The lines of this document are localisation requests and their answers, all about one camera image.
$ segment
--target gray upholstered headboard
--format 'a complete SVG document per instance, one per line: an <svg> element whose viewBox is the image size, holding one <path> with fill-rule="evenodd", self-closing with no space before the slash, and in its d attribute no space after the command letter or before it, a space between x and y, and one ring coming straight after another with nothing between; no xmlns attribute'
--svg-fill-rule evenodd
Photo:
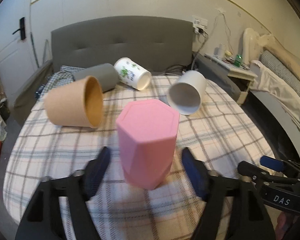
<svg viewBox="0 0 300 240"><path fill-rule="evenodd" d="M153 74L191 63L193 28L183 20L107 17L64 26L51 36L55 71L62 65L114 64L121 57L129 57Z"/></svg>

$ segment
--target pink hexagonal cup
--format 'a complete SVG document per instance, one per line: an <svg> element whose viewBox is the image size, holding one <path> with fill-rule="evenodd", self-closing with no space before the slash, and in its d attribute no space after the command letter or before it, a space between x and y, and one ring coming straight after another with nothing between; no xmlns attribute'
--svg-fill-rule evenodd
<svg viewBox="0 0 300 240"><path fill-rule="evenodd" d="M155 189L170 172L179 113L157 99L129 102L116 121L126 182Z"/></svg>

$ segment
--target beige pillow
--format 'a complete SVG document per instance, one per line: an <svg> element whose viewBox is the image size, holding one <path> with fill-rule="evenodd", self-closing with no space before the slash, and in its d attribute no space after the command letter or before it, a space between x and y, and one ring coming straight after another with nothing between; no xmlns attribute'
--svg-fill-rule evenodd
<svg viewBox="0 0 300 240"><path fill-rule="evenodd" d="M300 80L300 65L294 59L294 55L287 51L274 36L269 38L264 47Z"/></svg>

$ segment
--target gray cylinder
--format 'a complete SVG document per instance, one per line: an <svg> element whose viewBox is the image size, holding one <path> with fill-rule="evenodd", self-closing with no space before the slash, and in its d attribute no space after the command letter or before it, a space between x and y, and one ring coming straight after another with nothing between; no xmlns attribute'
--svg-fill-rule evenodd
<svg viewBox="0 0 300 240"><path fill-rule="evenodd" d="M102 92L113 89L119 81L119 76L114 67L110 63L93 66L81 70L74 75L74 80L83 79L86 76L93 76L98 79Z"/></svg>

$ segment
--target green bottle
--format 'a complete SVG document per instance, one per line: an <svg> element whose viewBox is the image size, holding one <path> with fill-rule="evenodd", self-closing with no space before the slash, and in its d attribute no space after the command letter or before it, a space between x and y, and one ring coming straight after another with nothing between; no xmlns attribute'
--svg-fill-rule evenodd
<svg viewBox="0 0 300 240"><path fill-rule="evenodd" d="M242 57L241 57L241 55L237 54L237 56L235 57L235 61L234 61L233 65L236 66L236 67L240 67L241 62L242 62Z"/></svg>

